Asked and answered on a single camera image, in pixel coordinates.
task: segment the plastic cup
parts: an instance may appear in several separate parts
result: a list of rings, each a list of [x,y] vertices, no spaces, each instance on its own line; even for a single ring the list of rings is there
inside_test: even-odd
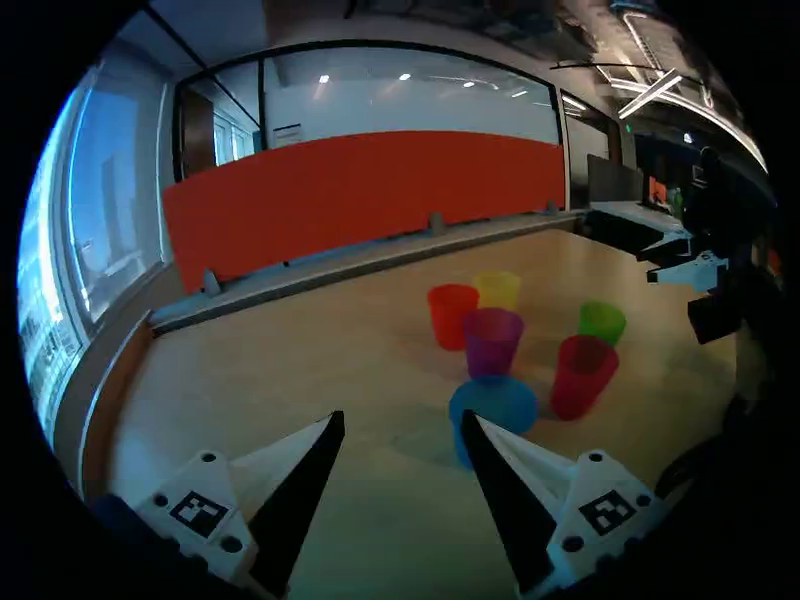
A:
[[[464,317],[478,306],[478,290],[468,285],[449,283],[428,292],[428,306],[436,341],[445,350],[463,350]]]
[[[614,347],[591,335],[575,335],[558,350],[553,412],[565,421],[585,415],[614,376],[619,357]]]
[[[478,308],[517,308],[517,295],[522,280],[508,271],[481,273],[472,280],[481,298]]]
[[[606,302],[587,302],[581,306],[581,325],[578,333],[593,335],[616,346],[625,331],[625,314]]]
[[[507,375],[524,329],[522,317],[509,310],[479,308],[469,313],[464,318],[464,336],[470,377]]]
[[[536,395],[524,383],[511,377],[481,377],[461,385],[450,399],[448,412],[453,424],[456,455],[459,462],[470,470],[472,463],[461,437],[461,418],[467,409],[516,434],[528,431],[539,415]]]

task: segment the glass wall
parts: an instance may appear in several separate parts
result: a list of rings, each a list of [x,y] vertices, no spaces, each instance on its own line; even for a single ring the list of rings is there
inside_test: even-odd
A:
[[[417,50],[333,48],[265,61],[269,147],[382,131],[468,131],[559,143],[550,87]]]
[[[20,237],[17,311],[25,373],[48,436],[102,315],[161,263],[166,86],[151,65],[112,47],[63,107],[39,159]]]
[[[39,159],[25,207],[17,263],[17,317],[25,375],[44,424],[52,420],[50,399],[57,393],[81,349],[56,286],[51,236],[51,198],[57,186],[57,164],[65,139],[65,124],[74,100],[73,94]]]
[[[562,94],[561,99],[569,139],[570,208],[588,208],[588,156],[621,162],[619,126],[577,98]]]
[[[181,95],[181,147],[185,176],[250,156],[261,148],[258,63],[225,69],[216,75],[216,81],[201,79]]]

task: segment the green cup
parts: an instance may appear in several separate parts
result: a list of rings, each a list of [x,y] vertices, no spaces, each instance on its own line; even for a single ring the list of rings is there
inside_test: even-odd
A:
[[[580,335],[593,335],[616,346],[625,331],[625,314],[605,302],[587,302],[581,306]]]

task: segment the purple cup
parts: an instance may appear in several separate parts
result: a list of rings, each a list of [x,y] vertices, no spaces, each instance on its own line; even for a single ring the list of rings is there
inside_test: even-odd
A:
[[[508,375],[524,329],[522,317],[504,308],[479,308],[464,317],[469,376]]]

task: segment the desk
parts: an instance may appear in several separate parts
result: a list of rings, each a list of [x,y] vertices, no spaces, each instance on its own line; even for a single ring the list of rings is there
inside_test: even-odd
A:
[[[590,208],[650,227],[661,233],[680,233],[685,231],[683,223],[672,215],[645,208],[638,202],[592,202]]]
[[[699,346],[684,286],[655,286],[628,254],[558,230],[343,281],[168,333],[131,385],[110,487],[137,502],[202,448],[252,452],[331,410],[347,435],[292,579],[292,598],[513,598],[513,575],[447,403],[462,353],[436,347],[427,290],[487,269],[523,278],[514,374],[543,403],[582,302],[628,318],[620,368],[577,422],[526,434],[570,458],[603,448],[647,484],[719,430],[734,339]]]

